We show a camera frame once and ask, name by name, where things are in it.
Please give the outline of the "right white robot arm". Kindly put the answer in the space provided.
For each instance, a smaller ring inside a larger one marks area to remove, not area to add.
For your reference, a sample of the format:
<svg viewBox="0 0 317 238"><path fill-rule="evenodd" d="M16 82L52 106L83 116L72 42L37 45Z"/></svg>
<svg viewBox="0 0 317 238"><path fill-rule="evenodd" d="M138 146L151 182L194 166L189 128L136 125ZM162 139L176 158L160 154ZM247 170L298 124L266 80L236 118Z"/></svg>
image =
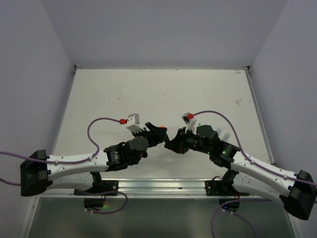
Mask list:
<svg viewBox="0 0 317 238"><path fill-rule="evenodd" d="M214 187L226 195L248 193L283 205L292 216L308 220L317 198L312 176L301 170L298 173L264 163L238 147L221 140L211 126L202 125L193 133L186 128L178 130L165 148L184 154L188 150L208 154L217 166L227 168L221 181Z"/></svg>

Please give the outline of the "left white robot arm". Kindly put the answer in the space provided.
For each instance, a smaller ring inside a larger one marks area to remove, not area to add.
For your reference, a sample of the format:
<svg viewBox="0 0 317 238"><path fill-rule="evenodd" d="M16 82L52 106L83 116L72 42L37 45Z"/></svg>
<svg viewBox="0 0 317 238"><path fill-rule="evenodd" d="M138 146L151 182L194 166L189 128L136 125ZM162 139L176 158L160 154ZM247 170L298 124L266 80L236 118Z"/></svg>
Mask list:
<svg viewBox="0 0 317 238"><path fill-rule="evenodd" d="M119 119L134 136L104 150L97 147L91 154L73 156L47 155L34 152L20 165L20 194L31 197L49 189L72 188L96 195L103 192L101 173L114 172L139 164L147 149L167 140L167 128L146 123L139 126L132 118Z"/></svg>

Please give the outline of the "green translucent pen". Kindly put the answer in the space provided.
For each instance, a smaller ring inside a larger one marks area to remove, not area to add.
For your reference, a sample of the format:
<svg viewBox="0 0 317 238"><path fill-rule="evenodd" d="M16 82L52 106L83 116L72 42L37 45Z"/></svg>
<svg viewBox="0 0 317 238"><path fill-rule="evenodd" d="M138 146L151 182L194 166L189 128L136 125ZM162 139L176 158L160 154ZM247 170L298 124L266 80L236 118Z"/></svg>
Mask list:
<svg viewBox="0 0 317 238"><path fill-rule="evenodd" d="M230 136L231 136L231 134L230 134L229 132L227 132L227 133L223 136L222 140L226 141L226 140L228 140L228 139L230 138Z"/></svg>

